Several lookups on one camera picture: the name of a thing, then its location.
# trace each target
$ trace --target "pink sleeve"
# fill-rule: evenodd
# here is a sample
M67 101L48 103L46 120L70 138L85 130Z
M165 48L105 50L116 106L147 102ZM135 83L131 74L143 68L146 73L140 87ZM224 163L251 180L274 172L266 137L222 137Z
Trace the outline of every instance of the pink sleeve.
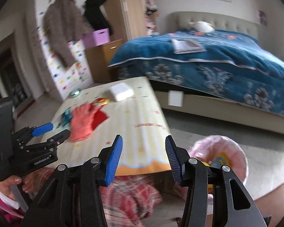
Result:
M1 199L0 212L13 227L19 226L21 223L22 218L18 216L24 216L24 213L21 210L11 209Z

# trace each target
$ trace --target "bed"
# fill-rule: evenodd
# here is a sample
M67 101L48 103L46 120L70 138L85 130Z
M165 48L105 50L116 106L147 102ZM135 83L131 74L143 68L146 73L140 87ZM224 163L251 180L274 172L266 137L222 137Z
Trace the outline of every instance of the bed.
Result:
M147 76L162 108L284 134L284 62L262 50L258 25L203 12L173 14L178 31L126 42L110 66L121 79ZM214 33L190 31L205 21ZM174 54L171 39L193 39L205 52ZM168 91L184 92L182 107L168 105Z

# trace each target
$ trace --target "black jacket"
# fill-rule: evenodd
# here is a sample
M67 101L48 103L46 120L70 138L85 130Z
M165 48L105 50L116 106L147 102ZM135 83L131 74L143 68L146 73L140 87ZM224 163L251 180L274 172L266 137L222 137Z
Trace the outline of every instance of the black jacket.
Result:
M84 16L94 28L94 30L109 29L109 35L113 33L113 29L109 22L103 16L100 6L103 5L107 0L86 0L85 1L85 12Z

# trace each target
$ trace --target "white sleeve cuff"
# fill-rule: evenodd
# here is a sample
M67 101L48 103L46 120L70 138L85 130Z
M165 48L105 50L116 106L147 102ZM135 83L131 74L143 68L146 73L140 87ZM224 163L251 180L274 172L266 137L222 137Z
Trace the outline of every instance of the white sleeve cuff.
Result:
M1 193L0 191L0 199L9 207L14 208L14 209L19 209L20 205L18 202L12 200L11 198L5 196L4 194Z

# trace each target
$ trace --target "brown coat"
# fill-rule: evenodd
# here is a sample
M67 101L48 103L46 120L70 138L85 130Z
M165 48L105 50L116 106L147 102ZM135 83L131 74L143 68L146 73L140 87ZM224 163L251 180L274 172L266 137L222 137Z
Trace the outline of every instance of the brown coat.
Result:
M44 29L49 44L65 66L76 60L69 50L69 41L78 41L90 28L86 25L75 0L55 0L44 15Z

